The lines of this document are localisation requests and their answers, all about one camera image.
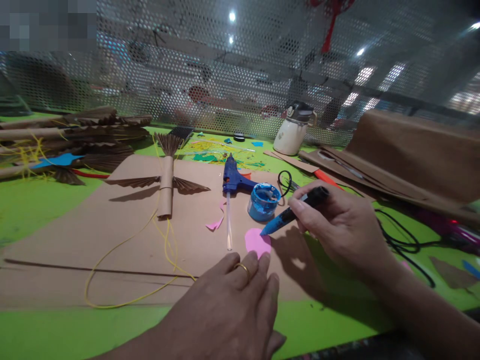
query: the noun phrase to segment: glue gun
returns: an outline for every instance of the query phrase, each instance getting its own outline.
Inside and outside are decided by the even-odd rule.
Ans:
[[[223,170],[223,192],[235,194],[238,189],[243,189],[252,192],[254,186],[258,183],[252,180],[248,180],[241,175],[237,169],[237,161],[230,153],[230,156],[225,161],[225,168]]]

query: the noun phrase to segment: finger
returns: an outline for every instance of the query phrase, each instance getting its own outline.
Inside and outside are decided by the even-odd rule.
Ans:
[[[298,230],[300,230],[302,234],[307,231],[307,228],[302,224],[300,220],[297,219],[296,224],[298,225]]]
[[[277,306],[279,298],[280,280],[276,273],[272,273],[266,283],[257,309],[257,321],[259,328],[264,331],[272,331],[274,328],[275,317],[277,316]]]
[[[316,180],[306,186],[297,189],[293,193],[291,199],[300,199],[310,190],[319,186],[323,186],[324,188],[326,188],[329,192],[329,196],[321,205],[317,207],[317,209],[319,209],[328,218],[332,218],[346,212],[352,206],[352,199],[356,198],[355,195],[343,191],[336,186],[330,185],[322,180]]]
[[[228,253],[216,265],[207,270],[203,276],[228,274],[239,261],[240,255],[238,252]]]
[[[274,353],[280,349],[286,341],[287,337],[285,335],[274,330],[266,345],[265,359],[270,360]]]
[[[242,266],[238,266],[235,270],[226,275],[227,281],[230,282],[237,290],[242,290],[245,286],[247,286],[249,281],[257,273],[257,269],[259,268],[257,252],[250,251],[243,258],[241,264],[248,269],[248,272]]]
[[[301,200],[292,198],[290,199],[290,208],[296,215],[297,220],[300,221],[311,234],[321,235],[322,238],[326,239],[332,238],[332,236],[329,235],[334,232],[335,227],[329,223],[320,211],[315,210]]]
[[[267,272],[270,266],[270,254],[264,252],[258,261],[258,271],[255,276],[251,278],[250,283],[243,289],[245,295],[254,301],[255,304],[265,291],[267,285]]]

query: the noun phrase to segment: brown paper bird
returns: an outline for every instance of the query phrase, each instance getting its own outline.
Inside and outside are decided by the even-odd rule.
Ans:
[[[174,155],[183,140],[175,135],[165,135],[155,133],[155,138],[161,146],[165,157],[162,161],[162,176],[137,177],[120,180],[105,180],[110,185],[120,185],[121,187],[143,188],[154,183],[160,183],[160,200],[158,202],[158,210],[156,215],[158,217],[172,215],[172,188],[190,191],[201,192],[208,191],[210,188],[174,176]]]

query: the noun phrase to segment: wrist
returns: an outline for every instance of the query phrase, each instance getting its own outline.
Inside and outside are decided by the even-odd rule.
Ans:
[[[371,289],[389,287],[400,283],[405,276],[411,275],[407,269],[391,254],[383,261],[376,261],[375,266],[363,272],[362,281]]]

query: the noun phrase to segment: metal mesh panel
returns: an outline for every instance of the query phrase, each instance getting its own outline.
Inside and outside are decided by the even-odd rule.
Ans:
[[[356,0],[322,53],[332,2],[313,3],[98,0],[96,51],[3,53],[0,69],[35,110],[108,104],[219,133],[272,139],[294,100],[319,114],[313,143],[346,145],[372,108],[479,128],[449,105],[480,71],[468,7]]]

